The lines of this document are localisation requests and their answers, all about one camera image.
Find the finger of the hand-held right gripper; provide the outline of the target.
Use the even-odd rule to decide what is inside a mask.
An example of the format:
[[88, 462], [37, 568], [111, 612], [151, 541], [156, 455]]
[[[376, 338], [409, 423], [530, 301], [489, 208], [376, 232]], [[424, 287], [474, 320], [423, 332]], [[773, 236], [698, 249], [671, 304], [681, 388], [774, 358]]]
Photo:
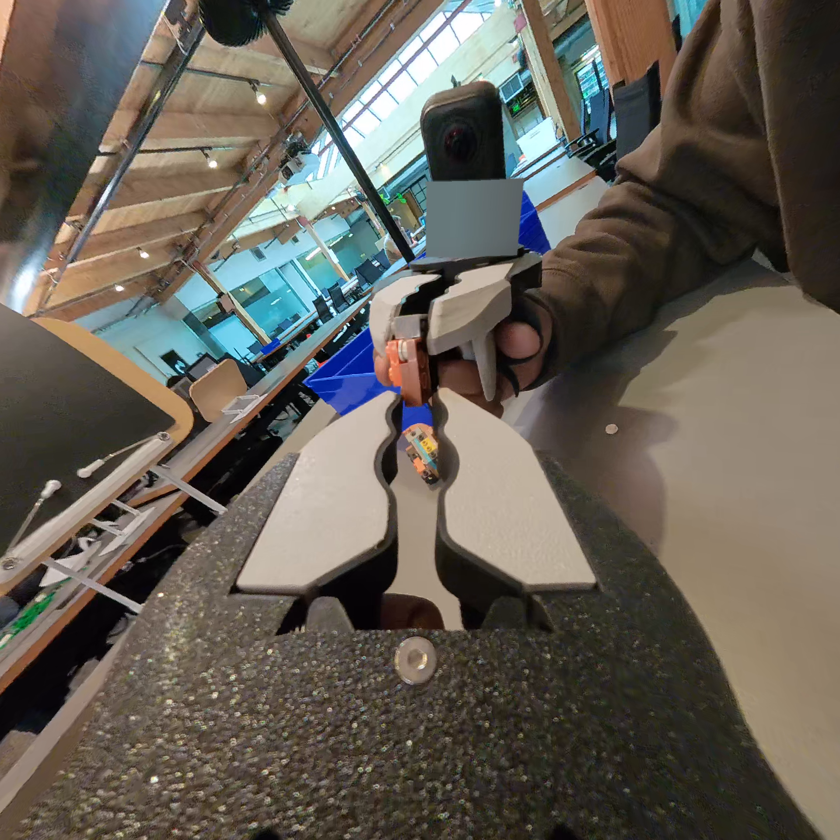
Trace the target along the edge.
[[431, 304], [427, 321], [427, 350], [432, 356], [469, 346], [477, 360], [496, 359], [492, 333], [511, 311], [513, 265], [429, 265], [429, 273], [447, 281]]
[[427, 319], [442, 290], [441, 275], [394, 275], [379, 284], [371, 301], [370, 332], [374, 350], [385, 356], [394, 337], [394, 320], [418, 316]]

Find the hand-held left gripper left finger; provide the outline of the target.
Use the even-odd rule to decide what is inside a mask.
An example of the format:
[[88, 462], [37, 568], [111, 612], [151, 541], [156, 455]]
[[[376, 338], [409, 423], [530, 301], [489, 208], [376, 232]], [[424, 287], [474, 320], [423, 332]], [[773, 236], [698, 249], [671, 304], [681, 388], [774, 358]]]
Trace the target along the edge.
[[291, 469], [236, 580], [248, 594], [384, 593], [396, 577], [392, 483], [401, 398], [379, 394], [322, 430]]

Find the orange brick plate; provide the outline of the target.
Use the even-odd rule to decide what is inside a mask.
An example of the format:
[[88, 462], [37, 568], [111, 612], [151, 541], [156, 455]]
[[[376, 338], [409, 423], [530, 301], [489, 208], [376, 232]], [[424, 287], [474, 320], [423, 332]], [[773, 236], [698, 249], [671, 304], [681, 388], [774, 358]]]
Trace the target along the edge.
[[433, 394], [433, 377], [425, 342], [420, 338], [397, 341], [400, 390], [406, 406], [417, 408]]

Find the grey desk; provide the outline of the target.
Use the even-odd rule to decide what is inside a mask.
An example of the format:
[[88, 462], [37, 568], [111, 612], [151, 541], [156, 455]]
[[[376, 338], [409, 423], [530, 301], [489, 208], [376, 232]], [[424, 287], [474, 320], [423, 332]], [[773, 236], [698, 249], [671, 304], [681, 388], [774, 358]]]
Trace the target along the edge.
[[838, 838], [838, 316], [745, 262], [518, 421], [593, 591], [421, 631], [407, 684], [414, 632], [295, 633], [303, 600], [235, 592], [286, 457], [2, 838]]

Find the person's right hand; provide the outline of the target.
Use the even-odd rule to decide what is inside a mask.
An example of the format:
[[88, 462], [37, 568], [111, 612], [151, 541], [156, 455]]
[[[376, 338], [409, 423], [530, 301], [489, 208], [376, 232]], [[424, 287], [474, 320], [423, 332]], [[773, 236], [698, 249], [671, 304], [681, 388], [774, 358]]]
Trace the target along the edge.
[[553, 321], [539, 301], [524, 298], [494, 329], [497, 359], [506, 357], [511, 374], [518, 385], [502, 374], [497, 375], [497, 390], [493, 399], [485, 398], [476, 363], [454, 356], [443, 357], [437, 363], [437, 383], [448, 388], [494, 417], [502, 418], [504, 402], [527, 390], [541, 374], [544, 359], [552, 339]]

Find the person's left hand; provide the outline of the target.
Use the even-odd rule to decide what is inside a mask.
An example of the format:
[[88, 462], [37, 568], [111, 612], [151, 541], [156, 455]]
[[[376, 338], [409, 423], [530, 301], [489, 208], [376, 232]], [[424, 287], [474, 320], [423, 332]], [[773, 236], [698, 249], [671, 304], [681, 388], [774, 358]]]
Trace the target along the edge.
[[443, 630], [444, 618], [438, 607], [426, 598], [387, 592], [381, 597], [380, 629]]

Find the row of black office chairs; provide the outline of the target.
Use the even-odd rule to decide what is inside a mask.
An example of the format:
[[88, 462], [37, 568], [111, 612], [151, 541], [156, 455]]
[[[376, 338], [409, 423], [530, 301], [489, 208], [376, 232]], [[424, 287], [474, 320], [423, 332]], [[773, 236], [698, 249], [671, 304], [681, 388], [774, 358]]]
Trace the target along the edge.
[[312, 259], [302, 259], [301, 265], [320, 289], [324, 299], [332, 304], [336, 311], [340, 307], [334, 302], [331, 290], [340, 292], [343, 299], [351, 304], [372, 289], [378, 279], [391, 267], [391, 261], [382, 249], [360, 263], [353, 272], [349, 273], [350, 279], [344, 282], [322, 253], [315, 251], [311, 257]]

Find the orange brick model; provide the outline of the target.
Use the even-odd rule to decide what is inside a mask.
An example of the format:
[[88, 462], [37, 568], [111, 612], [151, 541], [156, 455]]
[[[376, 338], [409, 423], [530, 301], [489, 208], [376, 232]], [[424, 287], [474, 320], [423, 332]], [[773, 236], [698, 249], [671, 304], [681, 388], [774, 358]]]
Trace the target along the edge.
[[425, 423], [408, 426], [402, 433], [402, 446], [417, 474], [432, 487], [439, 481], [438, 442], [433, 428]]

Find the long wooden-edged table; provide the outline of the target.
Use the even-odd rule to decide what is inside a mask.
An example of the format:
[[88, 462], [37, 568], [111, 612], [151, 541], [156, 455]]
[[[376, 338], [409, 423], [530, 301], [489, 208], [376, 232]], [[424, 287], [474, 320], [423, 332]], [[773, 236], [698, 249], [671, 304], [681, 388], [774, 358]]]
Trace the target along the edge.
[[[255, 396], [255, 400], [241, 416], [221, 417], [173, 458], [156, 466], [163, 477], [153, 488], [132, 499], [132, 503], [143, 511], [142, 522], [113, 553], [98, 552], [96, 563], [88, 568], [96, 583], [109, 583], [133, 559], [188, 497], [184, 487], [191, 489], [192, 479], [212, 464], [231, 441], [249, 429], [258, 414], [265, 412], [278, 395], [290, 388], [309, 361], [368, 305], [371, 294], [368, 291], [357, 303], [320, 327], [251, 388], [248, 394]], [[1, 691], [6, 691], [97, 595], [97, 591], [83, 583], [72, 580], [64, 583], [48, 607], [23, 632], [2, 646]]]

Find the tan wooden chair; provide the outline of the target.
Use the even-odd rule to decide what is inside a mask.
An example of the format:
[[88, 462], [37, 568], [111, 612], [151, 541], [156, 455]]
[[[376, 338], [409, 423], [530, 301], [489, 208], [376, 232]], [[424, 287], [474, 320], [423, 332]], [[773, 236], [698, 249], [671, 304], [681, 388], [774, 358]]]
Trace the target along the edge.
[[229, 404], [248, 393], [249, 386], [233, 359], [225, 359], [205, 373], [189, 389], [189, 397], [201, 418], [215, 423]]

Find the black office chair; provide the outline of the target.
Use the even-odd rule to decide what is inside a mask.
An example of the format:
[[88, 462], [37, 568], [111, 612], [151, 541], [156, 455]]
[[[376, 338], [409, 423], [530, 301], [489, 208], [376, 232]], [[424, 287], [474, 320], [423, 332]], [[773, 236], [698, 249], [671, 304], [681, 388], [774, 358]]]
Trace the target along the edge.
[[616, 120], [616, 160], [634, 152], [660, 121], [662, 94], [659, 62], [631, 82], [618, 81], [612, 89]]

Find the black slanted pole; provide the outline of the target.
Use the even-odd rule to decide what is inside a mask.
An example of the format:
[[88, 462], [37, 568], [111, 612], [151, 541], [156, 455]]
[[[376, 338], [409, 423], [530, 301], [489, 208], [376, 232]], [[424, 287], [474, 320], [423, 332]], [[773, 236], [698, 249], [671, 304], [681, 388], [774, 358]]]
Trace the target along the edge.
[[202, 1], [198, 3], [199, 16], [206, 33], [221, 46], [244, 47], [255, 43], [263, 35], [268, 35], [271, 38], [281, 57], [286, 61], [292, 74], [300, 83], [308, 103], [320, 117], [323, 127], [328, 131], [336, 149], [341, 153], [344, 163], [349, 166], [374, 214], [385, 227], [387, 234], [392, 238], [405, 262], [411, 264], [415, 260], [412, 247], [397, 226], [367, 171], [347, 141], [310, 71], [305, 67], [297, 50], [280, 25], [280, 11], [280, 2]]

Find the black panel with wooden rim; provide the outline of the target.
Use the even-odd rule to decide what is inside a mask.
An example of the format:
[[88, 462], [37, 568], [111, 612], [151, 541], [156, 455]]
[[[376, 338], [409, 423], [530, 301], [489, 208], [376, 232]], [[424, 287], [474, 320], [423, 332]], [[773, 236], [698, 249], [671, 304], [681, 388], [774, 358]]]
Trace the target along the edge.
[[192, 428], [180, 396], [99, 337], [2, 306], [2, 557], [86, 492], [83, 468], [111, 459], [104, 477], [160, 432], [173, 436], [168, 454]]

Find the person's brown jacket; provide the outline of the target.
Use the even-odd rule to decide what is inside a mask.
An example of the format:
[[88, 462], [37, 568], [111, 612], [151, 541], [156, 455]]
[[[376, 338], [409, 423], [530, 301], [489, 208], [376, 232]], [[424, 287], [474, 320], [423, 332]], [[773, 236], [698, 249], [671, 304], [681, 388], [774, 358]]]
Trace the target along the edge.
[[760, 249], [838, 312], [838, 2], [707, 2], [667, 118], [688, 121], [687, 202], [709, 255]]

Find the white bracket bar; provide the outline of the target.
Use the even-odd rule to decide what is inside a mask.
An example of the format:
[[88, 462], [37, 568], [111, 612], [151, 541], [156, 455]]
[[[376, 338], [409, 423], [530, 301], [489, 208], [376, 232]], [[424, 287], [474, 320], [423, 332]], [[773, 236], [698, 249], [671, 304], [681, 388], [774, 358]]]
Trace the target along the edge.
[[119, 463], [104, 477], [100, 477], [100, 474], [111, 464], [111, 459], [96, 469], [83, 468], [81, 480], [89, 484], [86, 492], [4, 552], [2, 590], [14, 586], [18, 578], [26, 575], [31, 567], [45, 559], [56, 547], [115, 501], [143, 473], [155, 466], [173, 444], [174, 439], [170, 433], [160, 432], [140, 444], [127, 448], [124, 458], [116, 455], [115, 459]]

